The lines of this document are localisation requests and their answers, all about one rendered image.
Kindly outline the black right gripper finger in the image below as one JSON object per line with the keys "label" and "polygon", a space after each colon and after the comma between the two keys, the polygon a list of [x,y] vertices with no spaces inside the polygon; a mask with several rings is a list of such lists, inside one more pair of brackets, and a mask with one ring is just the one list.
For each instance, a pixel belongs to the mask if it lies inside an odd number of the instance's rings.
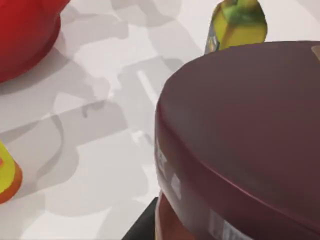
{"label": "black right gripper finger", "polygon": [[154,197],[121,240],[156,240],[155,214],[158,197]]}

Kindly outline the dark red round can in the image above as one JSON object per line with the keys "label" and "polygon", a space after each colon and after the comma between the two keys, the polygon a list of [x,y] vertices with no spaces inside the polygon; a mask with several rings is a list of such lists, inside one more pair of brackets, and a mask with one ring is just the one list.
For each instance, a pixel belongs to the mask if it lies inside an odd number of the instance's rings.
{"label": "dark red round can", "polygon": [[320,240],[320,41],[184,64],[154,140],[156,240]]}

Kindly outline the yellow and orange bottle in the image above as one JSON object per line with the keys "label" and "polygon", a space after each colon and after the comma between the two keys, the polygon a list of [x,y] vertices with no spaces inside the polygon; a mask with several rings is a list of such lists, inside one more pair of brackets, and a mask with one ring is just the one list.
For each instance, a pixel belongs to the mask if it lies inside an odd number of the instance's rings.
{"label": "yellow and orange bottle", "polygon": [[23,173],[0,141],[0,204],[9,201],[21,187]]}

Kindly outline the red round object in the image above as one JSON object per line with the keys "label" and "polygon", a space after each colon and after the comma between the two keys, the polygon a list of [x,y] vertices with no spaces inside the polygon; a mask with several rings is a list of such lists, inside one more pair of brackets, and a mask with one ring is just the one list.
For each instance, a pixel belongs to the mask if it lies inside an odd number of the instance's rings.
{"label": "red round object", "polygon": [[37,65],[52,49],[70,0],[0,0],[0,83]]}

